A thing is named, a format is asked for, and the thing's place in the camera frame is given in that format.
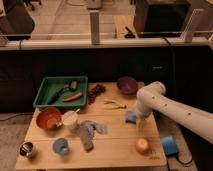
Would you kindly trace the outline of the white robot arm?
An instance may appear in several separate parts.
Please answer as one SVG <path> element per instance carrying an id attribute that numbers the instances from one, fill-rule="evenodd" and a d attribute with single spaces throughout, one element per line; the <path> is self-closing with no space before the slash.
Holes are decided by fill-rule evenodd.
<path id="1" fill-rule="evenodd" d="M 213 144 L 213 114 L 165 97 L 163 83 L 152 82 L 137 91 L 133 108 L 139 119 L 156 110 Z"/>

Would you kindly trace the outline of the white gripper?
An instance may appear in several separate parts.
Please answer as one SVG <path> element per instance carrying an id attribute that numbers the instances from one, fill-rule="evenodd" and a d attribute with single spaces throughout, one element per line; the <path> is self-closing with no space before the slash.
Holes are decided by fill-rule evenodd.
<path id="1" fill-rule="evenodd" d="M 136 128 L 138 132 L 141 132 L 146 124 L 146 118 L 150 116 L 152 113 L 152 109 L 144 104 L 142 104 L 139 101 L 135 102 L 135 105 L 133 107 L 133 111 L 138 118 L 136 120 Z"/>

